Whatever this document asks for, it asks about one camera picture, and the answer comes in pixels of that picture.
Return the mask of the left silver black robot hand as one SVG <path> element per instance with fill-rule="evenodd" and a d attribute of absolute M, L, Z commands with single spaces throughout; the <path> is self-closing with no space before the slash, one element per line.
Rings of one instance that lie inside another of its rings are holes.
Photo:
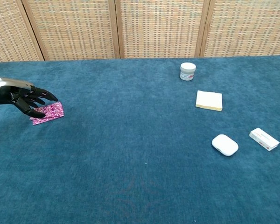
<path fill-rule="evenodd" d="M 15 105 L 22 113 L 32 118 L 44 118 L 44 113 L 35 110 L 37 104 L 45 104 L 43 98 L 58 101 L 54 94 L 32 83 L 0 77 L 0 105 Z"/>

